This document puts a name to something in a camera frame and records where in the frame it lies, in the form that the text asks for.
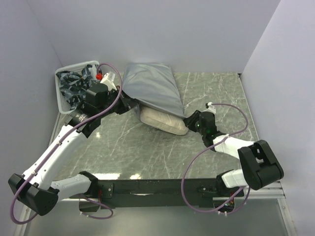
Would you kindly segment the grey pillowcase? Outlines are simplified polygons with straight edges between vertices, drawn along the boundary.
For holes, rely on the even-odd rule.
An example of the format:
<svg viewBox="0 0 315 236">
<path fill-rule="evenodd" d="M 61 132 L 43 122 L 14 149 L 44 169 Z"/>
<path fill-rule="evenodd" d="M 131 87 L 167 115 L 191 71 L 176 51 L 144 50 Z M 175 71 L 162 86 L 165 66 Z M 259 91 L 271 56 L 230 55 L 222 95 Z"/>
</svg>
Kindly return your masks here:
<svg viewBox="0 0 315 236">
<path fill-rule="evenodd" d="M 176 117 L 184 117 L 183 103 L 171 68 L 159 63 L 130 63 L 123 91 L 139 103 Z"/>
</svg>

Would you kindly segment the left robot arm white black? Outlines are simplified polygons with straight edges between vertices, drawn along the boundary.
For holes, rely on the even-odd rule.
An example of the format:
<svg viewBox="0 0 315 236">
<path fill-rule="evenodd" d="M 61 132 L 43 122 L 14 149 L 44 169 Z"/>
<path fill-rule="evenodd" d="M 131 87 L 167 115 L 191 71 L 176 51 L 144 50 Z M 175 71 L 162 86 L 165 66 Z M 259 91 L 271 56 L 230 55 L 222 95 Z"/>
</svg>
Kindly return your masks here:
<svg viewBox="0 0 315 236">
<path fill-rule="evenodd" d="M 15 199 L 44 216 L 62 199 L 79 194 L 88 198 L 98 195 L 98 178 L 87 171 L 60 181 L 54 178 L 71 153 L 101 125 L 103 117 L 124 114 L 138 104 L 122 87 L 109 89 L 102 83 L 90 87 L 42 156 L 23 174 L 9 178 Z"/>
</svg>

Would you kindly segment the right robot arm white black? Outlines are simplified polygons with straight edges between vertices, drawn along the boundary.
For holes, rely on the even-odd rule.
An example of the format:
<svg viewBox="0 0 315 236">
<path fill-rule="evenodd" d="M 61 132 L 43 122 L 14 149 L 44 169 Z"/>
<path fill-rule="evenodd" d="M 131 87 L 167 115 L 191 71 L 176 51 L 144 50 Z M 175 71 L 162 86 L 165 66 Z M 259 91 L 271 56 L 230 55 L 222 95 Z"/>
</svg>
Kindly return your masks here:
<svg viewBox="0 0 315 236">
<path fill-rule="evenodd" d="M 241 168 L 217 175 L 216 192 L 227 196 L 235 187 L 259 190 L 284 177 L 284 171 L 265 140 L 256 142 L 233 138 L 217 129 L 215 114 L 199 110 L 184 119 L 185 126 L 201 135 L 206 148 L 240 161 Z"/>
</svg>

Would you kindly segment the cream pillow with bear print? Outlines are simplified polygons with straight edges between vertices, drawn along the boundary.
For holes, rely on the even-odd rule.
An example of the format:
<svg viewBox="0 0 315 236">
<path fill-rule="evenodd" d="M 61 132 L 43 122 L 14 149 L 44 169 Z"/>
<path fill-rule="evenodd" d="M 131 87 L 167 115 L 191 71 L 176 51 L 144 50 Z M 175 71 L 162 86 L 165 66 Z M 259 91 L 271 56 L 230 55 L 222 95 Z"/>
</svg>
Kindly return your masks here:
<svg viewBox="0 0 315 236">
<path fill-rule="evenodd" d="M 183 136 L 189 130 L 181 118 L 150 107 L 141 106 L 139 115 L 142 123 L 167 133 Z"/>
</svg>

